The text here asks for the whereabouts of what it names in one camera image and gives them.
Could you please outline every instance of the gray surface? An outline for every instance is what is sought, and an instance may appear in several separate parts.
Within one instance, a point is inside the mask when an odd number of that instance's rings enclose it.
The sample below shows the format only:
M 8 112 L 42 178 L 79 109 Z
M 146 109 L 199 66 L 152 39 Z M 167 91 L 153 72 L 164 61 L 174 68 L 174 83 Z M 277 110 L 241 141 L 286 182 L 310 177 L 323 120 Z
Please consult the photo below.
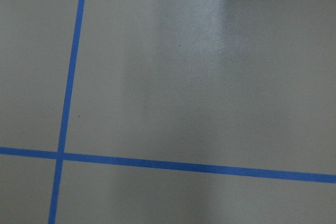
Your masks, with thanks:
M 0 0 L 0 146 L 55 151 L 77 0 Z
M 47 223 L 55 161 L 0 155 L 0 223 Z
M 336 0 L 86 0 L 67 152 L 335 173 Z
M 333 224 L 334 189 L 319 183 L 65 162 L 57 223 Z

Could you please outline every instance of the gray floor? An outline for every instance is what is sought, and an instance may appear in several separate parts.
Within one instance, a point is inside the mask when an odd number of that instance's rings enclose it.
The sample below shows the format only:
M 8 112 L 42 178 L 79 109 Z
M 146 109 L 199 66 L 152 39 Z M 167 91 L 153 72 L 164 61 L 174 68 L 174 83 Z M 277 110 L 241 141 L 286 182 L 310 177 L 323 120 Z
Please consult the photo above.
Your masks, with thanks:
M 56 151 L 78 0 L 0 0 L 0 147 Z M 336 173 L 336 0 L 86 0 L 66 152 Z M 0 222 L 55 161 L 0 156 Z M 57 223 L 334 223 L 335 185 L 66 161 Z

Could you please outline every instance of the vertical blue line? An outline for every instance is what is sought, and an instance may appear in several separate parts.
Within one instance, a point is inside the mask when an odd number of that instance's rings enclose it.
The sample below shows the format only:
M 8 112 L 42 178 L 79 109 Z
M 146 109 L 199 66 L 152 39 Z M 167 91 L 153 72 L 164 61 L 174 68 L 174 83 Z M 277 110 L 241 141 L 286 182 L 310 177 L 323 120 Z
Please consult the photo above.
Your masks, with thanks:
M 56 220 L 57 200 L 58 200 L 59 185 L 60 185 L 61 175 L 62 175 L 63 154 L 65 150 L 65 141 L 67 137 L 72 87 L 73 87 L 73 80 L 75 78 L 75 68 L 76 68 L 79 37 L 80 37 L 80 30 L 81 30 L 83 10 L 84 10 L 84 2 L 85 0 L 78 0 L 76 23 L 75 23 L 75 29 L 73 31 L 72 48 L 71 48 L 70 63 L 69 63 L 69 70 L 68 70 L 68 79 L 67 79 L 67 85 L 65 89 L 63 113 L 62 113 L 61 127 L 60 127 L 59 140 L 58 140 L 54 183 L 52 185 L 53 191 L 51 195 L 50 210 L 49 210 L 49 220 L 48 220 L 49 224 L 54 224 Z

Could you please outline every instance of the blue tape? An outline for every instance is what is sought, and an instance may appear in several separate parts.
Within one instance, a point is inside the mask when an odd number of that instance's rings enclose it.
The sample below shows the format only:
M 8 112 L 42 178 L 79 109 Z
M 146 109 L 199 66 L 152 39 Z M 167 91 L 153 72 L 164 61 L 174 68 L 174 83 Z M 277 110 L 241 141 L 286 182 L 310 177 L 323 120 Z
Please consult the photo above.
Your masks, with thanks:
M 51 195 L 50 210 L 49 210 L 49 220 L 48 220 L 49 224 L 54 224 L 55 219 L 56 219 L 59 185 L 61 181 L 62 167 L 63 167 L 63 153 L 64 153 L 65 142 L 66 142 L 66 137 L 67 137 L 72 87 L 73 87 L 73 80 L 75 78 L 75 69 L 76 69 L 79 37 L 80 37 L 80 30 L 81 30 L 83 10 L 84 10 L 84 2 L 85 0 L 78 0 L 76 23 L 75 23 L 75 29 L 73 31 L 73 40 L 72 40 L 72 48 L 71 48 L 71 55 L 70 55 L 68 79 L 67 79 L 67 85 L 66 85 L 66 90 L 65 90 L 63 113 L 62 113 L 61 127 L 60 127 L 60 133 L 59 133 L 54 183 L 52 187 L 53 191 Z
M 57 152 L 35 151 L 5 147 L 0 147 L 0 154 L 57 159 Z M 59 158 L 57 160 L 336 184 L 336 175 L 331 174 L 287 172 L 282 170 L 202 165 L 125 157 L 96 156 L 76 153 L 63 153 L 62 159 Z

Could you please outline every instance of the horizontal blue line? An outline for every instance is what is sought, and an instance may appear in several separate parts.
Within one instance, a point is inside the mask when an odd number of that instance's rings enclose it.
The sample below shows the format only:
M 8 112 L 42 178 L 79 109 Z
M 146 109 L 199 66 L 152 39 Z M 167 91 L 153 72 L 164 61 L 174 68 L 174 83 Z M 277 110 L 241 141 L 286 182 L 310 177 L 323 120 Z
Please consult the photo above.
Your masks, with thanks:
M 35 150 L 5 148 L 5 147 L 0 147 L 0 154 L 48 158 L 48 159 L 56 159 L 58 155 L 57 152 L 35 151 Z M 136 158 L 96 156 L 96 155 L 75 154 L 75 153 L 63 153 L 61 158 L 67 161 L 86 162 L 86 163 L 123 165 L 132 167 L 145 167 L 145 168 L 168 169 L 168 170 L 184 170 L 187 172 L 212 173 L 212 174 L 336 184 L 336 175 L 329 175 L 329 174 L 286 172 L 281 170 L 202 165 L 202 164 L 155 161 L 155 160 L 136 159 Z

